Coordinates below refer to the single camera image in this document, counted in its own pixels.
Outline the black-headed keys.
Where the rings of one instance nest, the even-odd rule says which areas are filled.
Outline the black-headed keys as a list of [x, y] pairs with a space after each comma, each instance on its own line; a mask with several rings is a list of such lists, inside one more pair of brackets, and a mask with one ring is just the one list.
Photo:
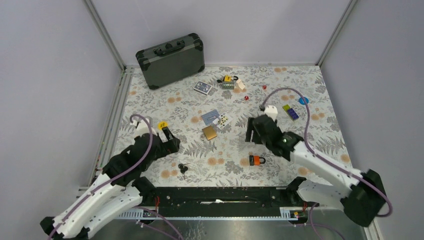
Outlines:
[[185, 173], [189, 170], [188, 165], [189, 165], [188, 163], [186, 163], [186, 164], [179, 163], [178, 164], [178, 168], [179, 168], [180, 173], [182, 174], [182, 177], [183, 177], [184, 180], [186, 179]]

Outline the orange black padlock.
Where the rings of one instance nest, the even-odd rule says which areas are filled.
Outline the orange black padlock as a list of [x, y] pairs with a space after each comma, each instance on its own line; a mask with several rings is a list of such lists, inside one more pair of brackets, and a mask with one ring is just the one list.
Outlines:
[[266, 159], [258, 155], [250, 155], [248, 160], [250, 166], [259, 166], [266, 163]]

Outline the yellow black padlock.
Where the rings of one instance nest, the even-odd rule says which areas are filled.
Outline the yellow black padlock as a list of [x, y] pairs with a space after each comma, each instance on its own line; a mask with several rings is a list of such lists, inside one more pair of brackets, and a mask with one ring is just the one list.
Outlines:
[[217, 80], [218, 83], [237, 81], [239, 78], [236, 75], [225, 75]]

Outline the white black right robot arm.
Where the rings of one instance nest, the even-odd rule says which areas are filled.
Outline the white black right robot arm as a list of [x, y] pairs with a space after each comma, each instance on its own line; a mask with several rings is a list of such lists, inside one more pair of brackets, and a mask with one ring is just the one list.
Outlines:
[[320, 184], [299, 177], [290, 183], [287, 201], [299, 206], [304, 201], [338, 209], [355, 224], [368, 227], [387, 202], [381, 176], [374, 170], [367, 172], [347, 167], [333, 159], [328, 163], [319, 159], [319, 151], [312, 152], [300, 135], [281, 131], [277, 121], [268, 115], [248, 118], [246, 142], [262, 144], [275, 156], [313, 171], [328, 181]]

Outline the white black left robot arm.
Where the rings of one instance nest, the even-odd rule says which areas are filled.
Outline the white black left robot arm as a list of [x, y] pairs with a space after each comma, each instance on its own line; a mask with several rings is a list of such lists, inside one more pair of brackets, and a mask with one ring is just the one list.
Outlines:
[[153, 185], [142, 177], [156, 160], [180, 149], [180, 139], [168, 127], [166, 141], [151, 127], [143, 127], [134, 143], [113, 156], [91, 186], [63, 213], [45, 217], [40, 226], [49, 240], [89, 240], [130, 208], [155, 200]]

